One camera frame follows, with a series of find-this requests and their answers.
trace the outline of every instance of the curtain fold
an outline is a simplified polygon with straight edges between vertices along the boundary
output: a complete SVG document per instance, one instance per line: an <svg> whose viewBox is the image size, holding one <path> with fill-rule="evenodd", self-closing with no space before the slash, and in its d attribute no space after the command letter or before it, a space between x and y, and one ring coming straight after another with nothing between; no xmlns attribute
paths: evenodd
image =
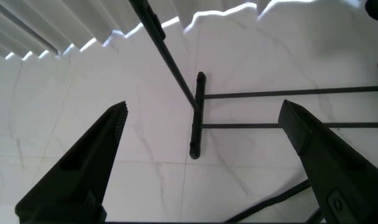
<svg viewBox="0 0 378 224"><path fill-rule="evenodd" d="M196 12L226 11L245 2L263 8L270 0L149 0L161 23L176 17L189 26ZM0 56L10 52L61 54L71 44L82 48L103 43L119 30L129 33L140 23L128 0L0 0Z"/></svg>

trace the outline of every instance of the floor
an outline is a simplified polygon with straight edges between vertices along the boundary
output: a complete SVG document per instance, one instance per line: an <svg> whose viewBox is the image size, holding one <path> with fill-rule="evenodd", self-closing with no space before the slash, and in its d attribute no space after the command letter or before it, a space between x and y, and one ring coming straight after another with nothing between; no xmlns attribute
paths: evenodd
<svg viewBox="0 0 378 224"><path fill-rule="evenodd" d="M165 40L191 90L207 93L378 85L378 22L341 1L276 4L200 17ZM213 100L205 123L276 123L284 99L323 122L378 121L377 93ZM280 129L206 130L188 156L192 110L144 29L61 58L0 58L0 223L111 105L129 115L104 207L110 221L221 222L305 180ZM334 129L378 167L378 129ZM247 222L303 222L311 189Z"/></svg>

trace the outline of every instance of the vertical blind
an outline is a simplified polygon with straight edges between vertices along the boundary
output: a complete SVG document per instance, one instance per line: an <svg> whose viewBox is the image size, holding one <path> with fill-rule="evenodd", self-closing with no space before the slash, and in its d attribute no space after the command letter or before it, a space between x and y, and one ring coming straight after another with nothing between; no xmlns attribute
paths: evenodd
<svg viewBox="0 0 378 224"><path fill-rule="evenodd" d="M227 11L249 2L260 14L271 0L149 0L161 23L183 28L196 12ZM58 55L72 44L105 42L114 30L127 34L140 23L128 0L0 0L0 56Z"/></svg>

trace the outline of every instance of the black metal rack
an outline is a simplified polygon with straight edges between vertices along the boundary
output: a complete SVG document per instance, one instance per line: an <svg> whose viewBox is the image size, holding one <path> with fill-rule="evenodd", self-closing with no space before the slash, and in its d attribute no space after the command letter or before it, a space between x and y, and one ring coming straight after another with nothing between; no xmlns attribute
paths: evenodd
<svg viewBox="0 0 378 224"><path fill-rule="evenodd" d="M200 157L201 131L203 129L235 129L235 128L281 128L277 123L254 123L254 124L203 124L204 101L223 98L245 98L263 96L290 96L290 95L315 95L328 93L361 93L378 91L378 86L357 86L349 88L324 88L314 90L285 90L285 91L262 91L253 93L225 93L225 94L205 94L206 76L199 72L197 76L196 93L193 97L186 84L177 64L172 58L167 46L164 43L165 33L157 16L146 0L130 0L136 14L143 23L146 31L152 38L155 46L159 50L165 63L175 77L183 93L191 104L194 114L190 141L190 157L197 159ZM325 123L329 128L378 128L376 123Z"/></svg>

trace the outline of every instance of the corrugated black hose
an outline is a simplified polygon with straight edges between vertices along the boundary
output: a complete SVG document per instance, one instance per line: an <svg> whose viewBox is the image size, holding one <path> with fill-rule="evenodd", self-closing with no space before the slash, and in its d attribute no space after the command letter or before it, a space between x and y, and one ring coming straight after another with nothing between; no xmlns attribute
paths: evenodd
<svg viewBox="0 0 378 224"><path fill-rule="evenodd" d="M226 223L236 223L236 222L239 222L247 217L249 217L250 215L256 213L256 212L259 212L261 211L262 209L266 208L266 207L269 207L271 205L274 205L276 203L280 203L280 202L283 202L284 200L290 198L290 197L293 197L294 195L302 192L303 190L309 188L311 185L309 183L309 180L304 180L303 182L301 182L300 184L292 187L291 189L288 189L287 191L285 191L284 193L276 196L276 197L272 197L268 200L264 200L263 202L260 202L254 206L252 206L251 208L248 208L247 210L241 212L240 214L238 215L235 215L234 217L226 220L225 222Z"/></svg>

